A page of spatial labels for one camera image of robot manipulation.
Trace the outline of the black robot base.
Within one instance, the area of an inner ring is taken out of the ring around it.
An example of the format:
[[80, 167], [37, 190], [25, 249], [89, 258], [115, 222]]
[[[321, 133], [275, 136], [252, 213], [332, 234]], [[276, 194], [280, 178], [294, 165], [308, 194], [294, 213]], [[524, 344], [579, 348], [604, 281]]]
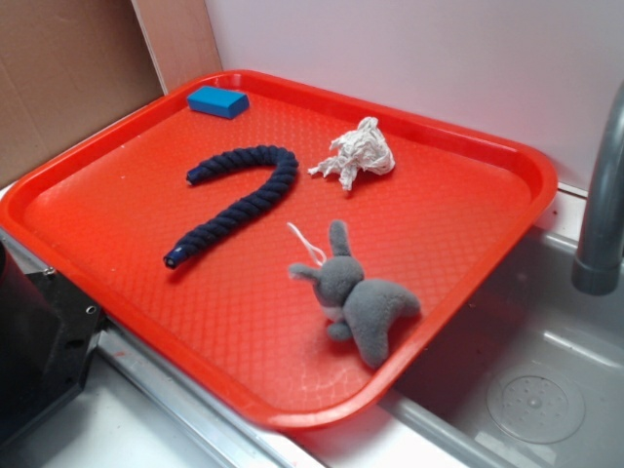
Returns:
[[57, 272], [24, 273], [1, 248], [1, 446], [85, 387], [102, 309]]

